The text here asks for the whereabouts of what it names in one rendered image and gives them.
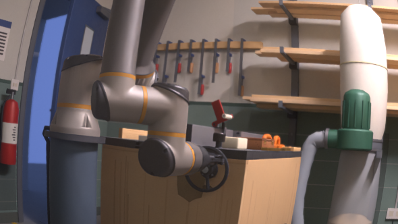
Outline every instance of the red lever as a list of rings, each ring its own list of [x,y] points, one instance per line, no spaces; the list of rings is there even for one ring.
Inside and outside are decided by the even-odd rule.
[[[203,96],[203,94],[204,94],[204,85],[202,84],[201,86],[200,86],[200,94]]]
[[[223,118],[224,113],[224,108],[223,105],[221,104],[220,100],[216,100],[211,103],[213,110],[215,111],[216,118],[217,120],[211,123],[211,126],[217,128],[219,123],[223,123],[225,121],[228,121],[228,119]]]

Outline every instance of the orange stripe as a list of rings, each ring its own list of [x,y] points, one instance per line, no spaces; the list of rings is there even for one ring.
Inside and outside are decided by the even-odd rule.
[[[151,136],[176,137],[176,138],[186,138],[186,134],[184,134],[184,133],[176,133],[176,132],[148,131],[148,135],[151,135]]]
[[[107,77],[107,76],[121,76],[121,77],[126,77],[126,78],[132,78],[133,80],[136,79],[135,75],[131,75],[131,74],[124,73],[124,72],[105,72],[100,75],[100,78]]]
[[[149,75],[145,75],[145,76],[137,75],[137,76],[136,76],[136,79],[141,80],[141,79],[149,78],[149,77],[152,77],[153,74],[154,74],[154,72],[152,72],[152,73],[149,74]]]
[[[145,86],[142,86],[142,92],[144,93],[144,105],[142,106],[141,117],[138,123],[142,123],[144,121],[146,115],[146,108],[148,106],[148,91]]]
[[[195,160],[196,160],[194,149],[193,149],[193,148],[191,147],[191,145],[188,144],[187,142],[186,142],[186,144],[190,147],[190,149],[191,149],[191,151],[192,151],[192,165],[191,165],[190,170],[188,170],[188,172],[184,173],[184,175],[186,175],[187,173],[189,173],[189,172],[192,170],[192,168],[194,168]]]
[[[58,103],[57,107],[71,107],[71,108],[79,108],[79,109],[91,110],[91,106],[90,105],[77,104],[77,103]]]

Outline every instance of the sign on wall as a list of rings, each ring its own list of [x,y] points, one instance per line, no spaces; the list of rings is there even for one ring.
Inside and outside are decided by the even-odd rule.
[[[0,61],[5,59],[5,51],[7,50],[7,43],[9,38],[9,31],[11,31],[11,22],[0,19]]]

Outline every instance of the gray hose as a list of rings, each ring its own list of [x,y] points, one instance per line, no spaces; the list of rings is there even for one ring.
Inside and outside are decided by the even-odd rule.
[[[302,148],[302,161],[300,176],[295,195],[293,218],[291,224],[304,224],[304,198],[306,196],[308,178],[310,177],[312,163],[316,150],[324,147],[324,131],[315,132],[308,136]]]

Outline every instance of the fire extinguisher label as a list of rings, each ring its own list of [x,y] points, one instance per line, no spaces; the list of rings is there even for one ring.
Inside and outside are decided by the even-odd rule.
[[[1,142],[8,144],[17,144],[18,124],[3,122],[3,132],[1,136]]]

